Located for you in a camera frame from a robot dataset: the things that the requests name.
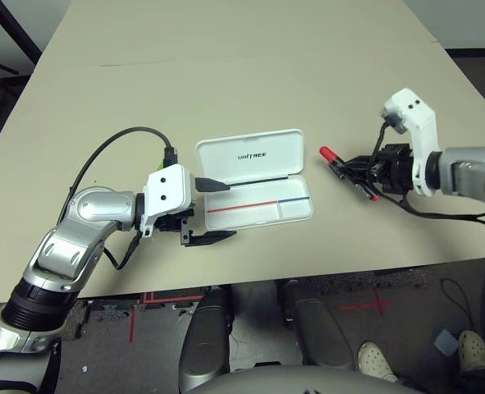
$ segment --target unitree logo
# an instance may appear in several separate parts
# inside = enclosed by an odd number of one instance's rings
[[[251,159],[251,158],[263,158],[267,154],[268,154],[268,152],[240,154],[239,155],[239,160],[243,160],[245,158],[248,158],[248,159]]]

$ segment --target white shoe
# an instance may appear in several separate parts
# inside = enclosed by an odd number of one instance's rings
[[[460,372],[485,369],[485,342],[476,333],[465,330],[459,335]]]
[[[357,364],[359,371],[368,376],[397,382],[397,376],[391,371],[387,359],[381,349],[373,342],[365,342],[361,345],[357,354]]]

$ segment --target floor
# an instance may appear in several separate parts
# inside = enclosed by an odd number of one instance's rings
[[[485,97],[485,58],[455,62]],[[0,130],[13,105],[14,100],[0,90]],[[442,294],[439,279],[459,282],[477,322],[484,273],[485,259],[480,259],[304,282],[321,294],[354,351],[365,340],[375,341],[396,373],[423,384],[432,394],[442,394],[451,390],[457,361],[455,355],[442,355],[433,341],[443,329],[455,335],[468,322]],[[235,284],[232,290],[236,320],[230,339],[231,370],[263,361],[300,364],[295,334],[281,320],[274,283]],[[461,294],[450,290],[462,302]],[[376,301],[384,306],[372,307]],[[177,393],[178,358],[193,307],[139,307],[131,324],[133,311],[127,301],[106,302],[121,306],[110,313],[93,312],[80,339],[66,336],[57,393]]]

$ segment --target table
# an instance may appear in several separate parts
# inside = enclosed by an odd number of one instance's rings
[[[213,246],[177,234],[144,241],[115,272],[102,258],[82,296],[409,267],[485,256],[485,227],[370,203],[331,174],[318,148],[370,153],[385,100],[410,87],[437,111],[441,147],[485,145],[485,101],[400,0],[73,0],[0,135],[0,301],[19,280],[67,188],[108,136],[166,133],[199,174],[206,138],[300,128],[315,214]],[[387,132],[386,142],[410,141]],[[140,191],[161,160],[149,135],[117,141],[83,186]],[[418,209],[484,204],[415,196]],[[201,231],[203,211],[191,225]],[[132,234],[107,243],[118,257]]]

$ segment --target blue line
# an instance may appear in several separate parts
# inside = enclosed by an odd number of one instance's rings
[[[280,203],[289,203],[290,201],[301,201],[302,199],[309,199],[309,197],[297,197],[296,199],[279,199],[277,202]]]

